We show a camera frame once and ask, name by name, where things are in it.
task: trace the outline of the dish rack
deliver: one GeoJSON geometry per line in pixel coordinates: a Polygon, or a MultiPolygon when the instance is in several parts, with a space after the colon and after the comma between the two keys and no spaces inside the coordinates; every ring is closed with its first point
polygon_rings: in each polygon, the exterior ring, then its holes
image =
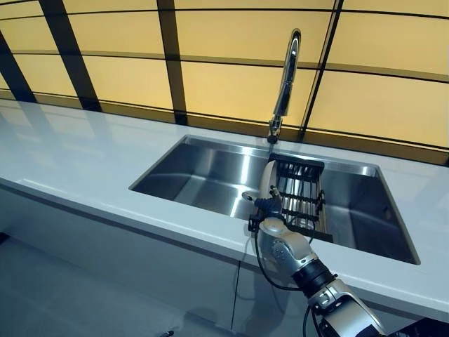
{"type": "Polygon", "coordinates": [[[290,230],[328,242],[333,242],[326,223],[325,193],[320,175],[324,163],[272,153],[276,161],[276,186],[282,199],[282,214],[290,230]]]}

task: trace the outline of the faucet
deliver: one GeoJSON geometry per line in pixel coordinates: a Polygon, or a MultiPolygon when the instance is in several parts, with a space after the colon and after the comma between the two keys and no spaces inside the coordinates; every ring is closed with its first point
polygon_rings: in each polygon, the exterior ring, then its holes
{"type": "Polygon", "coordinates": [[[278,141],[281,132],[282,117],[287,115],[288,103],[290,102],[290,94],[292,92],[293,80],[295,79],[297,59],[300,53],[301,31],[295,28],[292,36],[288,40],[288,49],[286,61],[283,65],[281,88],[276,106],[273,111],[273,118],[269,121],[268,143],[275,144],[278,141]]]}

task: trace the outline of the stainless steel sink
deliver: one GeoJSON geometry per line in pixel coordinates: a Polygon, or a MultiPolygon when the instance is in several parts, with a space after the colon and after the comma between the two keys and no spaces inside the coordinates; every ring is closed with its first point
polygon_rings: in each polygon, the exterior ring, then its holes
{"type": "MultiPolygon", "coordinates": [[[[378,167],[354,161],[277,152],[324,163],[326,232],[333,243],[420,264],[413,243],[378,167]]],[[[258,194],[267,148],[186,136],[130,189],[247,220],[258,194]]]]}

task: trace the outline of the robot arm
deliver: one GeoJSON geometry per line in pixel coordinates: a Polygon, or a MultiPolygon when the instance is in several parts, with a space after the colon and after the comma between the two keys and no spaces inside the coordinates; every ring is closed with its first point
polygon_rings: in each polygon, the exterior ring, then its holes
{"type": "Polygon", "coordinates": [[[304,236],[287,228],[276,195],[256,199],[255,205],[265,215],[255,229],[262,255],[293,278],[310,308],[322,316],[321,333],[326,337],[385,336],[370,308],[337,275],[332,275],[304,236]]]}

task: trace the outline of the cable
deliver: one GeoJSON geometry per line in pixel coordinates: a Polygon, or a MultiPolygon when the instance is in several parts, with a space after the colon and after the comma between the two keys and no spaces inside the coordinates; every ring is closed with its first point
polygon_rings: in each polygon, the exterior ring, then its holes
{"type": "Polygon", "coordinates": [[[318,334],[318,337],[322,337],[321,332],[320,332],[320,328],[318,327],[318,323],[316,322],[315,309],[311,310],[311,318],[314,320],[314,326],[315,326],[316,333],[318,334]]]}
{"type": "Polygon", "coordinates": [[[289,226],[292,226],[293,223],[295,222],[295,220],[298,219],[298,218],[301,219],[300,216],[293,216],[292,219],[291,219],[290,221],[288,221],[287,224],[288,224],[289,226]]]}
{"type": "Polygon", "coordinates": [[[289,291],[301,291],[299,288],[291,287],[291,286],[280,286],[279,284],[275,283],[272,279],[269,278],[268,274],[265,272],[264,266],[262,265],[262,261],[260,260],[260,253],[259,253],[259,244],[257,243],[257,236],[259,235],[259,228],[256,229],[254,233],[254,244],[255,244],[255,255],[257,257],[257,263],[259,264],[260,271],[265,276],[265,279],[270,283],[273,287],[281,290],[289,290],[289,291]]]}
{"type": "Polygon", "coordinates": [[[310,306],[307,306],[306,313],[304,314],[304,318],[302,319],[302,336],[307,337],[306,326],[307,326],[307,318],[309,316],[310,306]]]}
{"type": "Polygon", "coordinates": [[[311,233],[311,237],[309,239],[309,244],[311,244],[311,242],[314,240],[315,232],[316,232],[316,230],[315,230],[315,221],[312,221],[312,223],[314,224],[314,231],[311,233]]]}

